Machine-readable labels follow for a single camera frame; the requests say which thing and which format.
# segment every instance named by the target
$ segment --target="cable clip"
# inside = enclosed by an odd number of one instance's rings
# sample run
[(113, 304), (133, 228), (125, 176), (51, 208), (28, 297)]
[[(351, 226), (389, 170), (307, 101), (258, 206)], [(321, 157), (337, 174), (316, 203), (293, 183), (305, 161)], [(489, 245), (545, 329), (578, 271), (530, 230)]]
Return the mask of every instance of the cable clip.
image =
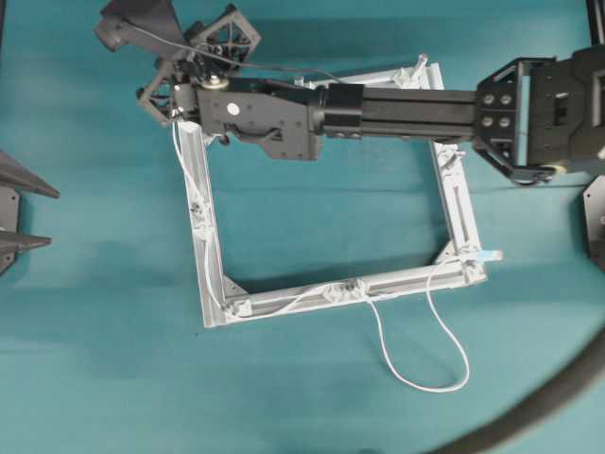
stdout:
[(322, 296), (330, 303), (347, 303), (368, 298), (368, 284), (363, 279), (349, 279), (327, 286)]
[(215, 231), (211, 216), (212, 206), (207, 201), (193, 201), (189, 212), (193, 220), (193, 234), (202, 241), (208, 241)]

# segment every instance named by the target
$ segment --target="metal plate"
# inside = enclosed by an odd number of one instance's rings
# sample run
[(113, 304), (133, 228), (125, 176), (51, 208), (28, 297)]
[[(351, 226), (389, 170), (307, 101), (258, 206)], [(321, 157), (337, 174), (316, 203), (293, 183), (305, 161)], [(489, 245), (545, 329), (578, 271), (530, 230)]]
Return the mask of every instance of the metal plate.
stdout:
[(605, 271), (605, 176), (584, 191), (584, 211), (590, 258)]
[[(19, 194), (14, 189), (0, 186), (0, 230), (16, 232), (19, 221)], [(14, 253), (0, 256), (0, 274), (15, 262)]]

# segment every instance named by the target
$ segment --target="black hose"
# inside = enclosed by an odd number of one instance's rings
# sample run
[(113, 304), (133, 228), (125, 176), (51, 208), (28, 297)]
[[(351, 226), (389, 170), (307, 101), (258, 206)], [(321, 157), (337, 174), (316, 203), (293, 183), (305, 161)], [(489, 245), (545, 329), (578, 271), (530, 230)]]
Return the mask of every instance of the black hose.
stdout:
[(585, 392), (605, 372), (605, 325), (545, 384), (490, 423), (424, 454), (476, 454), (536, 428)]

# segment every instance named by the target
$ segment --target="wire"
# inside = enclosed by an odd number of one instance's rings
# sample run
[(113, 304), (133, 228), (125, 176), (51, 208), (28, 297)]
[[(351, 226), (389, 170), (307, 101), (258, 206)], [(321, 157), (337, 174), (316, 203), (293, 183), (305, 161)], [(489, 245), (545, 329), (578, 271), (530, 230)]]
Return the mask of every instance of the wire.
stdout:
[(441, 319), (439, 312), (435, 308), (435, 303), (433, 302), (433, 297), (431, 296), (431, 290), (432, 290), (431, 282), (433, 280), (433, 277), (435, 277), (435, 275), (439, 272), (439, 270), (443, 266), (445, 266), (448, 263), (456, 262), (458, 260), (459, 260), (459, 257), (454, 257), (454, 258), (441, 262), (437, 267), (435, 267), (431, 271), (431, 273), (428, 275), (428, 278), (426, 279), (426, 287), (424, 290), (424, 292), (426, 294), (426, 300), (428, 301), (428, 305), (431, 308), (431, 312), (433, 312), (433, 315), (437, 319), (437, 322), (439, 323), (441, 329), (445, 332), (445, 334), (447, 334), (447, 336), (452, 340), (452, 342), (458, 349), (460, 356), (462, 357), (462, 361), (464, 362), (464, 378), (460, 382), (458, 382), (454, 385), (446, 386), (446, 387), (442, 387), (442, 388), (433, 388), (433, 387), (428, 387), (428, 386), (424, 386), (424, 385), (419, 385), (418, 383), (414, 383), (413, 381), (405, 378), (399, 371), (397, 371), (397, 369), (395, 368), (395, 366), (392, 363), (392, 360), (390, 359), (389, 349), (388, 349), (387, 343), (385, 341), (385, 333), (383, 330), (382, 321), (380, 319), (380, 314), (378, 313), (378, 309), (374, 305), (374, 299), (370, 296), (368, 296), (366, 298), (366, 303), (368, 303), (368, 305), (370, 305), (370, 307), (372, 308), (372, 312), (376, 319), (376, 324), (378, 325), (378, 336), (380, 337), (380, 346), (382, 348), (383, 357), (385, 359), (385, 362), (389, 366), (390, 371), (393, 373), (393, 375), (395, 375), (395, 377), (399, 381), (405, 383), (407, 386), (410, 386), (419, 391), (423, 391), (425, 393), (452, 393), (452, 392), (461, 390), (462, 388), (464, 388), (466, 386), (466, 384), (469, 382), (469, 379), (471, 377), (471, 367), (469, 364), (469, 359), (466, 354), (466, 351), (464, 350), (464, 347), (462, 346), (462, 344), (460, 343), (458, 338), (454, 335), (452, 330)]
[(173, 45), (175, 47), (178, 47), (179, 49), (183, 49), (183, 50), (188, 50), (190, 52), (195, 52), (197, 54), (203, 55), (204, 57), (208, 57), (209, 59), (214, 59), (217, 61), (223, 61), (225, 63), (228, 64), (235, 64), (237, 66), (242, 66), (245, 68), (255, 68), (255, 69), (263, 69), (266, 71), (273, 71), (273, 72), (279, 72), (279, 73), (293, 73), (293, 74), (304, 74), (304, 73), (314, 73), (314, 74), (321, 74), (323, 76), (326, 76), (328, 78), (330, 78), (331, 80), (334, 80), (338, 83), (345, 83), (342, 79), (336, 77), (335, 75), (333, 75), (332, 73), (329, 73), (327, 71), (324, 71), (323, 69), (320, 68), (295, 68), (295, 67), (290, 67), (290, 66), (276, 66), (276, 65), (268, 65), (268, 64), (257, 64), (257, 63), (245, 63), (242, 61), (236, 61), (236, 60), (232, 60), (232, 59), (228, 59), (226, 57), (221, 57), (217, 54), (213, 54), (212, 52), (208, 52), (205, 50), (201, 50), (201, 49), (197, 49), (191, 45), (186, 45), (186, 44), (180, 44), (180, 43), (175, 43), (174, 41), (170, 41), (167, 40), (165, 38), (162, 38), (159, 35), (156, 35), (155, 33), (145, 30), (144, 28), (140, 28), (139, 26), (136, 26), (135, 24), (126, 21), (129, 26), (131, 26), (133, 29), (147, 35), (150, 38), (153, 38), (154, 40), (160, 41), (164, 44), (168, 44), (168, 45)]
[[(207, 217), (209, 214), (209, 211), (210, 211), (210, 203), (206, 202), (204, 197), (201, 195), (201, 191), (199, 190), (199, 187), (196, 184), (196, 181), (194, 180), (193, 176), (191, 175), (191, 172), (189, 172), (189, 169), (185, 165), (185, 162), (182, 158), (181, 147), (179, 146), (179, 141), (177, 139), (177, 123), (176, 122), (172, 123), (172, 142), (174, 144), (174, 150), (177, 154), (177, 158), (179, 159), (179, 164), (181, 165), (182, 173), (185, 176), (185, 180), (187, 180), (189, 182), (190, 186), (193, 188), (194, 192), (196, 193), (198, 201), (202, 204), (201, 208), (202, 208), (202, 210), (204, 210), (206, 212), (205, 216)], [(210, 278), (210, 248), (211, 248), (212, 242), (216, 239), (216, 230), (215, 229), (208, 229), (208, 230), (210, 231), (209, 235), (207, 234), (206, 237), (203, 239), (203, 241), (204, 241), (204, 277), (206, 280), (206, 287), (208, 288), (208, 293), (210, 294), (210, 299), (213, 300), (213, 302), (218, 306), (218, 308), (222, 312), (226, 312), (226, 308), (220, 303), (220, 301), (215, 296), (215, 292), (213, 291), (213, 286), (212, 286), (212, 279)]]

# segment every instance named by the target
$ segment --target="black cable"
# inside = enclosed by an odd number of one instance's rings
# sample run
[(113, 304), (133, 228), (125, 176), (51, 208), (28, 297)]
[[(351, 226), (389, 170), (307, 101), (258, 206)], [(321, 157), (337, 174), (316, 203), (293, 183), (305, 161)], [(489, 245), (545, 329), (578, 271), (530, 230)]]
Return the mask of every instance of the black cable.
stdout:
[(179, 43), (175, 43), (173, 41), (169, 41), (165, 38), (162, 38), (159, 35), (156, 35), (155, 33), (145, 30), (144, 28), (140, 28), (139, 26), (136, 26), (135, 24), (131, 23), (131, 22), (127, 22), (129, 24), (129, 26), (131, 26), (133, 29), (147, 35), (150, 38), (153, 38), (154, 40), (160, 41), (164, 44), (168, 44), (168, 45), (174, 45), (175, 47), (178, 47), (179, 49), (184, 49), (184, 50), (189, 50), (191, 52), (196, 52), (200, 55), (203, 55), (204, 57), (208, 57), (209, 59), (215, 59), (217, 61), (223, 61), (225, 63), (228, 64), (235, 64), (237, 66), (243, 66), (245, 68), (254, 68), (254, 69), (263, 69), (266, 71), (275, 71), (275, 72), (279, 72), (279, 73), (293, 73), (293, 74), (304, 74), (304, 73), (314, 73), (314, 74), (321, 74), (324, 75), (328, 78), (330, 78), (331, 80), (334, 80), (338, 83), (345, 83), (342, 79), (337, 78), (335, 75), (333, 75), (332, 73), (329, 73), (327, 71), (324, 71), (322, 69), (319, 68), (294, 68), (294, 67), (290, 67), (290, 66), (273, 66), (273, 65), (267, 65), (267, 64), (257, 64), (257, 63), (244, 63), (242, 61), (236, 61), (236, 60), (232, 60), (232, 59), (228, 59), (226, 57), (221, 57), (217, 54), (213, 54), (212, 52), (207, 52), (205, 50), (201, 50), (201, 49), (197, 49), (191, 45), (186, 45), (186, 44), (179, 44)]
[(424, 454), (477, 454), (536, 428), (585, 392), (605, 372), (605, 325), (545, 384), (488, 424)]

